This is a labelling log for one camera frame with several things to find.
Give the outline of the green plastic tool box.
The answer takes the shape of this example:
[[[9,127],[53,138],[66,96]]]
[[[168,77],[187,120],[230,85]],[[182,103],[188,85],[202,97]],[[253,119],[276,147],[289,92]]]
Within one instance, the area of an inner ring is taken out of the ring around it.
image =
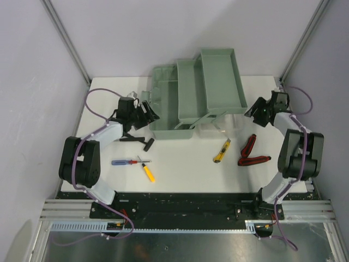
[[[234,49],[202,49],[196,58],[154,67],[142,96],[160,117],[149,125],[157,140],[190,139],[196,126],[247,109]]]

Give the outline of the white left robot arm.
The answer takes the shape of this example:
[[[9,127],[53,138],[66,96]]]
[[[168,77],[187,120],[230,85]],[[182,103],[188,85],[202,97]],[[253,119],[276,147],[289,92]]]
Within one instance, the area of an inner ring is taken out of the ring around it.
[[[77,190],[84,191],[93,200],[103,203],[101,211],[108,218],[119,215],[120,204],[114,201],[116,192],[100,177],[101,151],[116,140],[140,141],[148,151],[154,140],[145,142],[129,134],[131,128],[141,129],[160,117],[149,103],[137,98],[121,97],[118,108],[97,130],[83,138],[66,138],[58,170],[59,178],[67,181]]]

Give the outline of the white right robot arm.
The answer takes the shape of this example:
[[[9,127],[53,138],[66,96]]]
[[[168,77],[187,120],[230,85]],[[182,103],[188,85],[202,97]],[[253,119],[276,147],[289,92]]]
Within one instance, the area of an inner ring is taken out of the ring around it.
[[[251,206],[252,214],[258,219],[271,213],[270,205],[281,204],[294,185],[320,173],[324,135],[303,125],[289,105],[287,93],[272,91],[269,100],[259,97],[244,114],[261,127],[271,124],[284,136],[277,162],[278,172],[258,191],[259,201]]]

